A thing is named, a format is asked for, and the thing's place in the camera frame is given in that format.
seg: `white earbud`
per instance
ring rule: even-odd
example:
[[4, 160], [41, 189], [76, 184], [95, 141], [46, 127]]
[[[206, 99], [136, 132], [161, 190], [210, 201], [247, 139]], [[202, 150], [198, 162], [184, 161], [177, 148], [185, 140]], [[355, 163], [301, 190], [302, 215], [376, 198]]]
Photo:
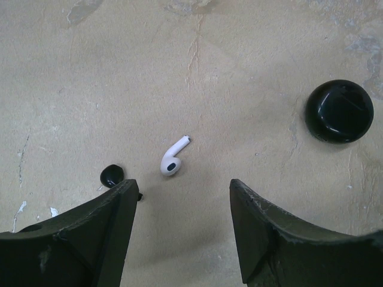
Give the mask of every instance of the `white earbud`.
[[163, 175], [171, 176], [181, 167], [181, 160], [175, 157], [185, 146], [190, 143], [190, 137], [183, 136], [178, 142], [172, 145], [161, 161], [161, 172]]

